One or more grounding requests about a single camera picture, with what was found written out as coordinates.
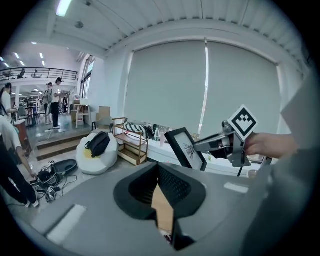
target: sneaker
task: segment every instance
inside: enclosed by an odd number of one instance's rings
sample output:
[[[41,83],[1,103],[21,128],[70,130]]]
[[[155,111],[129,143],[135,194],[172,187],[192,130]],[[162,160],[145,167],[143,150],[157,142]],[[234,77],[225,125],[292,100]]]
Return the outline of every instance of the sneaker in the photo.
[[[32,205],[33,205],[33,207],[37,207],[37,206],[39,205],[39,201],[38,201],[38,200],[35,201],[35,203],[33,203]]]

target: roller blind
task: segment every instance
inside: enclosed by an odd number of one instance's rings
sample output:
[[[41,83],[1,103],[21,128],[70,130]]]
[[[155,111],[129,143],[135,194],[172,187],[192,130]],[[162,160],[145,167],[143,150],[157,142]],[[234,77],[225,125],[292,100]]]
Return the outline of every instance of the roller blind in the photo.
[[[276,66],[241,48],[208,42],[209,81],[200,133],[205,138],[222,130],[242,104],[258,119],[255,132],[277,133],[281,95]]]
[[[197,133],[205,93],[203,41],[173,42],[133,54],[124,113],[149,122]]]

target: ceiling light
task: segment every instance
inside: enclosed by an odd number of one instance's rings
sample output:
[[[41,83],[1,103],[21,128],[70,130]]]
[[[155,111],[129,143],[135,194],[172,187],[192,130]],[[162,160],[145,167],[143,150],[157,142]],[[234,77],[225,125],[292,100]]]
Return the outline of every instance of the ceiling light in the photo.
[[[66,16],[66,13],[68,11],[69,5],[72,0],[60,0],[59,6],[56,9],[56,15],[60,17]]]

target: bottle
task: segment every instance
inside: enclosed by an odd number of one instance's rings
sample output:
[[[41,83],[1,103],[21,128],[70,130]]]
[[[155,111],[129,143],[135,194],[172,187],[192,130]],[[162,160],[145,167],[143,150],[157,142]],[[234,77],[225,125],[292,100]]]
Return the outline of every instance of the bottle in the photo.
[[[157,127],[155,132],[154,132],[154,141],[158,142],[159,141],[159,128]]]

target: railing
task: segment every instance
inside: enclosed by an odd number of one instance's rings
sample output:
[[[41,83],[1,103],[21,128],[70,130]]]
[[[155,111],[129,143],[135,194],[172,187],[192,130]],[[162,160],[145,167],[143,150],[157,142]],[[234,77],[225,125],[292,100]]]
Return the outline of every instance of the railing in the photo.
[[[0,70],[0,81],[25,78],[51,78],[52,83],[57,78],[62,80],[76,80],[78,72],[46,67],[17,67]]]

